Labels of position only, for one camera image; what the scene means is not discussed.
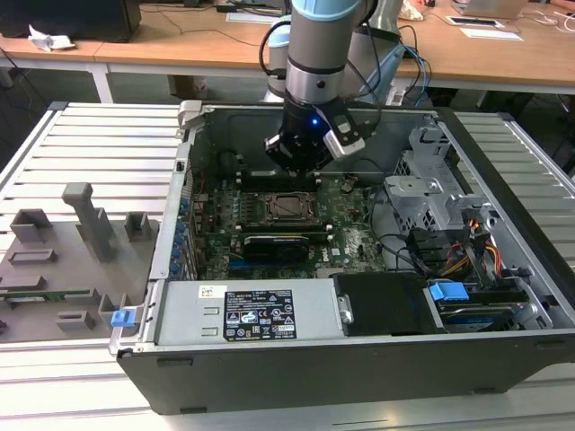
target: computer case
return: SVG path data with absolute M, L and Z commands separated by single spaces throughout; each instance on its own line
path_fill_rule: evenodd
M 6 38 L 30 34 L 28 25 L 74 39 L 127 42 L 141 20 L 138 0 L 2 0 L 0 32 Z

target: white paper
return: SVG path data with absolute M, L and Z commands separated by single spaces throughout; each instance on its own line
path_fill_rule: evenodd
M 510 31 L 481 30 L 481 29 L 460 29 L 465 36 L 474 39 L 496 39 L 496 40 L 520 40 L 517 34 Z
M 72 43 L 70 38 L 67 36 L 50 36 L 49 34 L 34 30 L 31 25 L 29 25 L 28 28 L 30 29 L 28 40 L 32 42 L 36 48 L 50 52 L 52 49 L 68 49 L 75 47 L 75 44 Z
M 275 24 L 279 16 L 263 16 L 255 13 L 230 12 L 226 16 L 228 22 L 248 22 L 250 24 Z

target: power supply label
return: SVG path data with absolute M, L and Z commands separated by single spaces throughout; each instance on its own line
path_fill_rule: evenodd
M 226 292 L 227 341 L 295 339 L 296 314 L 291 290 Z

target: gray floor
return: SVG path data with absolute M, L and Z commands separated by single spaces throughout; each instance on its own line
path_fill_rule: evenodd
M 45 110 L 44 103 L 22 75 L 33 83 L 46 101 L 98 102 L 92 76 L 83 72 L 52 70 L 22 71 L 14 79 L 11 89 L 0 89 L 0 166 L 30 133 Z M 180 100 L 170 95 L 167 77 L 162 75 L 111 76 L 112 93 L 118 103 L 166 103 Z M 212 101 L 256 102 L 265 93 L 263 79 L 214 78 L 207 79 L 208 99 Z M 455 110 L 477 110 L 479 92 L 460 91 L 452 102 Z M 429 101 L 421 106 L 430 106 Z M 536 95 L 517 121 L 548 153 L 553 154 L 565 138 L 561 123 L 564 111 L 554 95 Z M 563 164 L 571 156 L 571 148 L 564 145 L 555 160 Z

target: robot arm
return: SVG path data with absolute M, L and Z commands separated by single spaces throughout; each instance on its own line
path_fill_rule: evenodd
M 321 169 L 361 150 L 372 135 L 372 127 L 351 117 L 340 92 L 353 31 L 377 3 L 292 0 L 283 124 L 265 142 L 283 169 L 299 175 Z

